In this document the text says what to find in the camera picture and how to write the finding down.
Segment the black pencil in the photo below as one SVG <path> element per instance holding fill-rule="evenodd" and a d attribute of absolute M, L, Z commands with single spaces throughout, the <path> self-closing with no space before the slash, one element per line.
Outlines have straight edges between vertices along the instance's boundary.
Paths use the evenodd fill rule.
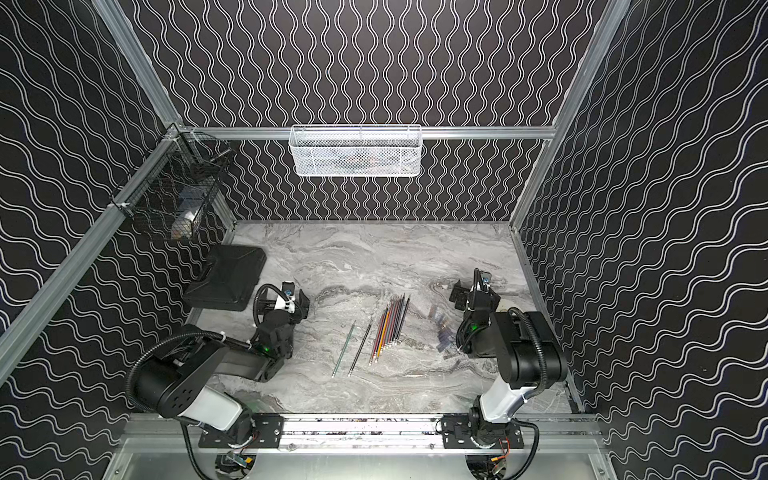
<path fill-rule="evenodd" d="M 411 301 L 411 296 L 409 295 L 407 297 L 407 299 L 405 300 L 404 304 L 403 304 L 402 312 L 401 312 L 400 319 L 399 319 L 399 322 L 398 322 L 398 325 L 397 325 L 398 328 L 396 330 L 395 339 L 394 339 L 396 344 L 400 342 L 400 337 L 401 337 L 401 334 L 402 334 L 403 325 L 404 325 L 404 322 L 405 322 L 405 319 L 406 319 L 406 316 L 407 316 L 407 312 L 408 312 L 408 309 L 409 309 L 410 301 Z"/>

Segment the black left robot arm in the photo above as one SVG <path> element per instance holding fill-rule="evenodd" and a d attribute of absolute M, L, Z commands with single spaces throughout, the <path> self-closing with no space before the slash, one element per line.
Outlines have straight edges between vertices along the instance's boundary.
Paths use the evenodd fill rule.
<path fill-rule="evenodd" d="M 294 332 L 310 299 L 292 282 L 260 286 L 253 302 L 255 331 L 247 341 L 187 326 L 150 347 L 130 368 L 125 394 L 145 412 L 221 432 L 233 443 L 252 436 L 252 410 L 209 386 L 216 375 L 271 380 L 294 353 Z"/>

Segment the clear blue pencil cap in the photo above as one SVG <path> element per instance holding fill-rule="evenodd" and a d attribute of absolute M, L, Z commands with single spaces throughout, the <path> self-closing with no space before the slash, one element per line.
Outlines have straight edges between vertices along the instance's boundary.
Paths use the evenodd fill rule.
<path fill-rule="evenodd" d="M 452 340 L 454 339 L 451 330 L 443 322 L 437 324 L 437 337 L 438 344 L 436 349 L 438 352 L 445 351 L 452 344 Z"/>

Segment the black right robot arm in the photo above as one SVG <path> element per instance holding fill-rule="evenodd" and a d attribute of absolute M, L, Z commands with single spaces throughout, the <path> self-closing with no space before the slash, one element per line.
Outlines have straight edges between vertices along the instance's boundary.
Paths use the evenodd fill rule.
<path fill-rule="evenodd" d="M 463 313 L 455 344 L 470 359 L 493 359 L 498 374 L 464 415 L 440 422 L 446 449 L 520 448 L 519 410 L 554 384 L 563 382 L 567 363 L 555 334 L 539 311 L 500 308 L 492 275 L 475 269 L 469 287 L 456 283 L 449 300 Z"/>

